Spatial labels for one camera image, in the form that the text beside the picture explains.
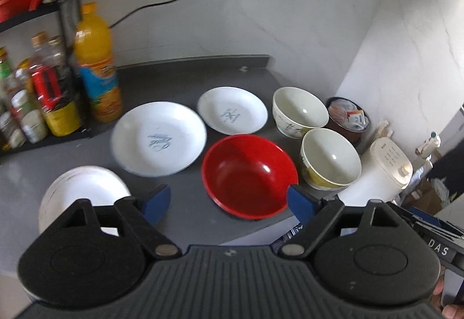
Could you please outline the white bowl yellow outside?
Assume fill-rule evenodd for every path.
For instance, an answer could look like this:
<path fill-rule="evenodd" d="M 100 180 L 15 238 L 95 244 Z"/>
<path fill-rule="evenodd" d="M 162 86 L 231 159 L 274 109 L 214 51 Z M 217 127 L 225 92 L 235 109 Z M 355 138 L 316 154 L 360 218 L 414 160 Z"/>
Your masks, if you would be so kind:
<path fill-rule="evenodd" d="M 300 165 L 305 182 L 320 191 L 344 189 L 362 173 L 355 147 L 344 136 L 326 128 L 313 129 L 304 135 Z"/>

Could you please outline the cardboard box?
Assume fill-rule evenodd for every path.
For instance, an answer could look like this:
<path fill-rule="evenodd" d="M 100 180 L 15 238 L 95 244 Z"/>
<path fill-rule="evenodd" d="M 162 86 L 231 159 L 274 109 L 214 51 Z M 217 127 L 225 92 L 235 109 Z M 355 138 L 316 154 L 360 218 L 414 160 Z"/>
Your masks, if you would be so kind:
<path fill-rule="evenodd" d="M 435 215 L 450 203 L 450 191 L 444 184 L 444 178 L 424 178 L 414 190 L 406 196 L 402 207 L 412 207 Z"/>

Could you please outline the large white patterned plate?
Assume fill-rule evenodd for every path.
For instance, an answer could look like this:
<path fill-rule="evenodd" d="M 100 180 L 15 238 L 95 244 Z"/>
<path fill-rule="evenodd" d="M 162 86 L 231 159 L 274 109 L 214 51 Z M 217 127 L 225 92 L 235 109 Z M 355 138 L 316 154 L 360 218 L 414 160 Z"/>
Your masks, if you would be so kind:
<path fill-rule="evenodd" d="M 206 126 L 192 109 L 176 102 L 149 102 L 117 121 L 110 145 L 124 170 L 158 178 L 189 167 L 206 141 Z"/>

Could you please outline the dark soy sauce bottle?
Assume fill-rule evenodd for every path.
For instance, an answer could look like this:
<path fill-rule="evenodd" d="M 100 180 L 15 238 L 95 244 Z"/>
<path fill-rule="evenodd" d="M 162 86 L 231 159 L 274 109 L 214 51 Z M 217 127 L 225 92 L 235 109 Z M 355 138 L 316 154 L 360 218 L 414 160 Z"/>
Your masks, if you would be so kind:
<path fill-rule="evenodd" d="M 56 137 L 71 135 L 82 121 L 61 38 L 51 39 L 42 31 L 32 37 L 31 43 L 34 54 L 30 74 L 45 121 Z"/>

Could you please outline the orange juice bottle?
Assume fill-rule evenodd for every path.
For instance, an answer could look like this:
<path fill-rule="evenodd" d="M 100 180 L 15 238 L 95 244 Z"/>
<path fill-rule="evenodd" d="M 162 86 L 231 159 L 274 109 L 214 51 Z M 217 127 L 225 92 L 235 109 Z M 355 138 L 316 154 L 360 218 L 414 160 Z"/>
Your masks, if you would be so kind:
<path fill-rule="evenodd" d="M 123 112 L 123 101 L 113 64 L 111 30 L 98 14 L 95 2 L 81 7 L 73 43 L 76 62 L 97 121 L 109 123 Z"/>

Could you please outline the white bowl with branch pattern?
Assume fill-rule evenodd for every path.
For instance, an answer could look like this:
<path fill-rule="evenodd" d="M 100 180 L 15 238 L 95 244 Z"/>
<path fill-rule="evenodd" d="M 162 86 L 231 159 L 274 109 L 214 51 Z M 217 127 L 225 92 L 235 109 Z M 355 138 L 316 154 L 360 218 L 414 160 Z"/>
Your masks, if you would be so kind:
<path fill-rule="evenodd" d="M 273 94 L 272 113 L 277 129 L 299 139 L 312 129 L 326 126 L 329 113 L 322 101 L 301 88 L 282 87 Z"/>

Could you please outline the white rice cooker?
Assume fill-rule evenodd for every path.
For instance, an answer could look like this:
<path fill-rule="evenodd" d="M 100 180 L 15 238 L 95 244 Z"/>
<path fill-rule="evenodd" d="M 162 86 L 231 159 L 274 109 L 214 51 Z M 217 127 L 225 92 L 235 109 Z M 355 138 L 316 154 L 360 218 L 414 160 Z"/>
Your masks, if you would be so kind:
<path fill-rule="evenodd" d="M 362 174 L 337 196 L 348 206 L 364 207 L 369 200 L 391 201 L 413 174 L 406 154 L 390 138 L 375 140 L 361 156 Z"/>

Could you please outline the white toothbrush holder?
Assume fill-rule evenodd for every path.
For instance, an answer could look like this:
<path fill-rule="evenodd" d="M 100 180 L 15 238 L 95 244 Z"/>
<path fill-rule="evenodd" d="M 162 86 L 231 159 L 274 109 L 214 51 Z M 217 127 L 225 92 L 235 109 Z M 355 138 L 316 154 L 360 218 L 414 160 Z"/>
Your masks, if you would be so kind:
<path fill-rule="evenodd" d="M 430 137 L 422 143 L 416 150 L 415 153 L 417 156 L 426 160 L 431 156 L 431 154 L 441 146 L 441 138 L 436 132 L 432 132 Z"/>

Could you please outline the red plastic bowl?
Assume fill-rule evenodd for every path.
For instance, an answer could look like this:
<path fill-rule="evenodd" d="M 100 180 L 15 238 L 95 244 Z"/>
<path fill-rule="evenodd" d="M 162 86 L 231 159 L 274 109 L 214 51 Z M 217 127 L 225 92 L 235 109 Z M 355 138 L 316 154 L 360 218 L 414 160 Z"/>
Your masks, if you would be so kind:
<path fill-rule="evenodd" d="M 270 218 L 287 208 L 287 190 L 298 183 L 293 160 L 257 135 L 232 135 L 215 143 L 201 164 L 204 188 L 222 210 L 247 220 Z"/>

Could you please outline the brown pot with packets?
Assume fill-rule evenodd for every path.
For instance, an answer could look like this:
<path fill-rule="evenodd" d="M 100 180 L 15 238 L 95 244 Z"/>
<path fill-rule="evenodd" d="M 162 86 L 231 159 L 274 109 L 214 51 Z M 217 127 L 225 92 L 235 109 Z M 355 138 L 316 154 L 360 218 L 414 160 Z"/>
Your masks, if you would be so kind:
<path fill-rule="evenodd" d="M 350 99 L 331 97 L 326 100 L 329 121 L 326 128 L 344 136 L 358 147 L 370 126 L 367 113 Z"/>

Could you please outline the small white patterned plate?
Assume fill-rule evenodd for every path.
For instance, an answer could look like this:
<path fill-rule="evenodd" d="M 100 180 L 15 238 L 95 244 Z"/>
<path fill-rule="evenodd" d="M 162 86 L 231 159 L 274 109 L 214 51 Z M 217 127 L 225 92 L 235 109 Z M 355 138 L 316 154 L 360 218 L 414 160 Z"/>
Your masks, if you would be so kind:
<path fill-rule="evenodd" d="M 197 102 L 197 111 L 213 130 L 224 135 L 258 132 L 267 122 L 266 105 L 255 94 L 236 87 L 206 91 Z"/>

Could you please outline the white cap spice jar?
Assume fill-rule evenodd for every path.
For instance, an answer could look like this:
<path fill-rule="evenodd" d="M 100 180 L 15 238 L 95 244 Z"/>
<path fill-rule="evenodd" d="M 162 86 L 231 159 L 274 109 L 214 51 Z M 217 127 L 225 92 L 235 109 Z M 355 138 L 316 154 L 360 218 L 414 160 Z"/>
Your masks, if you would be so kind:
<path fill-rule="evenodd" d="M 28 92 L 23 89 L 11 98 L 11 104 L 19 119 L 21 129 L 30 143 L 38 143 L 47 136 L 46 123 L 42 113 L 30 100 Z"/>

